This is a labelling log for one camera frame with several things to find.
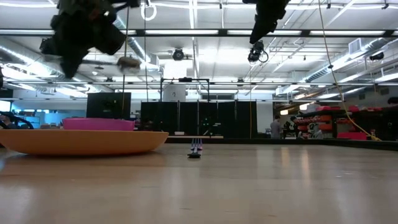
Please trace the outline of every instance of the black partition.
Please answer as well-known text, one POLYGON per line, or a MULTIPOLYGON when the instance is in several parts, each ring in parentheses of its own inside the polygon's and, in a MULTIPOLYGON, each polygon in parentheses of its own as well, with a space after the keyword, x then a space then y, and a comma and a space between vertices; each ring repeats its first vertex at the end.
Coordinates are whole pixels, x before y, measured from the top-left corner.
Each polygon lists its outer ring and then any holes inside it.
POLYGON ((177 102, 142 102, 141 118, 154 122, 155 129, 174 134, 177 131, 177 102))
POLYGON ((131 93, 89 93, 87 118, 130 119, 131 93))
POLYGON ((257 136, 257 104, 256 102, 236 102, 237 138, 253 138, 257 136))
POLYGON ((235 101, 218 103, 218 120, 221 123, 221 134, 224 138, 237 137, 235 104, 235 101))
POLYGON ((180 102, 180 127, 186 135, 199 135, 198 133, 198 103, 180 102))
POLYGON ((215 123, 219 123, 218 121, 218 106, 217 102, 214 103, 205 103, 199 102, 199 133, 206 133, 209 128, 204 125, 205 119, 207 119, 207 123, 213 125, 215 123))

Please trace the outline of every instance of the pink bowl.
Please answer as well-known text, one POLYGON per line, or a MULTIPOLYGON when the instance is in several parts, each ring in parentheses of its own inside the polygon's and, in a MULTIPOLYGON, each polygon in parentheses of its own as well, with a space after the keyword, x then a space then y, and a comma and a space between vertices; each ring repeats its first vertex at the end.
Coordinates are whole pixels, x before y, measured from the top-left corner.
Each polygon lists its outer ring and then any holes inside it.
POLYGON ((65 130, 89 131, 133 131, 135 121, 104 118, 66 118, 63 120, 65 130))

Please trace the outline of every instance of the orange bowl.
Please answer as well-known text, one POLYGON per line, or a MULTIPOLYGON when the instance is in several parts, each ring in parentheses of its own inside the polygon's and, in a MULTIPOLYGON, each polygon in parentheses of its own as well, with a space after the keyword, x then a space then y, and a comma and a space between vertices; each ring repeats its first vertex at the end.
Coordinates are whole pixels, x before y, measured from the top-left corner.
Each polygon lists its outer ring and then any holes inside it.
POLYGON ((118 155, 153 151, 168 136, 150 131, 0 130, 0 143, 35 155, 118 155))

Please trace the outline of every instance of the wooden floor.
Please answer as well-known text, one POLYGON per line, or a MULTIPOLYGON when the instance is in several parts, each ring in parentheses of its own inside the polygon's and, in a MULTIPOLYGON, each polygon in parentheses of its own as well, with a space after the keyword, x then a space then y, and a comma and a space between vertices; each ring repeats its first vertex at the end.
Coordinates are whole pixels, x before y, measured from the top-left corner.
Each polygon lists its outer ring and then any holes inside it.
POLYGON ((168 144, 42 158, 0 149, 1 224, 391 223, 398 153, 332 146, 168 144))

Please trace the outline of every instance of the fluorescent light fixture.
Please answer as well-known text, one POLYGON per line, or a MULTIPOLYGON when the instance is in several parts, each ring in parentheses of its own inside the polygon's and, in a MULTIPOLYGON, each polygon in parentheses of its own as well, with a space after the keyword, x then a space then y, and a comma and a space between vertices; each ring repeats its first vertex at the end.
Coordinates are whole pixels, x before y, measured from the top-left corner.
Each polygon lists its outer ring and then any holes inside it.
POLYGON ((280 111, 280 115, 288 115, 288 114, 289 114, 288 110, 280 111))
POLYGON ((35 30, 35 29, 0 29, 0 35, 53 35, 52 30, 35 30))
POLYGON ((268 35, 300 35, 301 30, 275 30, 273 33, 268 35))
POLYGON ((363 90, 363 89, 365 89, 365 87, 355 88, 355 89, 353 89, 353 90, 349 90, 349 91, 345 92, 344 94, 355 93, 356 91, 363 90))
POLYGON ((71 90, 68 88, 59 88, 57 89, 57 92, 62 93, 64 95, 68 95, 68 96, 73 96, 73 97, 87 97, 86 93, 81 93, 79 91, 76 90, 71 90))
POLYGON ((300 95, 296 96, 295 99, 299 100, 299 99, 304 98, 304 97, 306 97, 305 94, 300 94, 300 95))
POLYGON ((354 79, 356 79, 358 77, 360 77, 360 75, 350 75, 349 77, 344 78, 344 79, 340 80, 339 82, 341 82, 341 83, 349 82, 349 81, 352 81, 352 80, 354 80, 354 79))
POLYGON ((228 35, 251 35, 251 30, 228 30, 228 35))
POLYGON ((376 83, 385 82, 385 81, 393 80, 393 79, 396 79, 396 78, 398 78, 398 73, 393 73, 393 74, 390 74, 390 75, 384 75, 383 77, 380 77, 380 78, 376 79, 375 82, 376 83))
POLYGON ((338 93, 328 93, 328 94, 324 94, 322 96, 319 96, 319 99, 327 99, 327 98, 332 98, 338 96, 338 93))
POLYGON ((26 85, 26 84, 18 84, 18 85, 15 85, 15 84, 9 83, 8 85, 14 86, 14 87, 18 87, 18 88, 23 88, 23 89, 25 89, 25 90, 36 91, 35 88, 31 87, 30 85, 26 85))
MULTIPOLYGON (((123 34, 126 34, 126 30, 120 30, 123 34)), ((137 31, 136 30, 127 30, 127 35, 136 35, 137 31)))
MULTIPOLYGON (((384 30, 326 30, 325 35, 382 35, 384 30)), ((322 30, 313 30, 310 35, 323 35, 322 30)))
POLYGON ((300 110, 307 110, 308 105, 309 105, 309 103, 300 105, 300 110))
POLYGON ((145 30, 147 35, 216 35, 218 30, 145 30))

